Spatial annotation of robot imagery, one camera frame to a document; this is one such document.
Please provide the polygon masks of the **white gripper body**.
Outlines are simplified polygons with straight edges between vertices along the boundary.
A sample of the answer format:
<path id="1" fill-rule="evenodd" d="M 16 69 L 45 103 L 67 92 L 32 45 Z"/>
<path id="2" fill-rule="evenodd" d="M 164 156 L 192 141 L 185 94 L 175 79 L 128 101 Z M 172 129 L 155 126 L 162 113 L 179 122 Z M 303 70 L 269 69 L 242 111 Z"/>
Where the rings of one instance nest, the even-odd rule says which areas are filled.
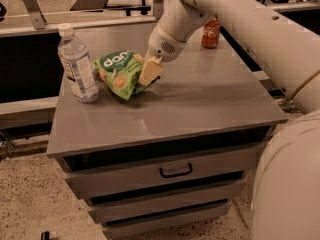
<path id="1" fill-rule="evenodd" d="M 149 37 L 146 57 L 162 58 L 163 62 L 170 62 L 178 57 L 184 47 L 184 42 L 175 40 L 157 24 Z"/>

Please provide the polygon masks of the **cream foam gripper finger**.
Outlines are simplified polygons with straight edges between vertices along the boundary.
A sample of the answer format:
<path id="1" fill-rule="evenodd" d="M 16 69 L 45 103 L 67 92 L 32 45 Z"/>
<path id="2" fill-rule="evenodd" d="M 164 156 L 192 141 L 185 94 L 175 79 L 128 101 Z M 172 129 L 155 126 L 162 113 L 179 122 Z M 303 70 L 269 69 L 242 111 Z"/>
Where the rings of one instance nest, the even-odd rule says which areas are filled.
<path id="1" fill-rule="evenodd" d="M 143 86 L 148 86 L 153 80 L 155 80 L 162 72 L 164 68 L 162 65 L 162 58 L 156 56 L 146 57 L 143 63 L 142 71 L 139 76 L 138 83 Z"/>

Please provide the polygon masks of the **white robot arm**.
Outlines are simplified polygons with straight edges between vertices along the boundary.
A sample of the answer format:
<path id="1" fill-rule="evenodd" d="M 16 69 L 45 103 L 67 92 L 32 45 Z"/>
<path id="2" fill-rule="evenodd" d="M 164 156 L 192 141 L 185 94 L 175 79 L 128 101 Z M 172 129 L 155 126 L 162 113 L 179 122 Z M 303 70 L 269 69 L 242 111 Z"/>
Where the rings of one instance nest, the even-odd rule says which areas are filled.
<path id="1" fill-rule="evenodd" d="M 153 30 L 142 85 L 155 80 L 194 31 L 220 24 L 262 64 L 302 113 L 269 141 L 251 202 L 250 240 L 320 240 L 320 38 L 255 0 L 170 0 Z"/>

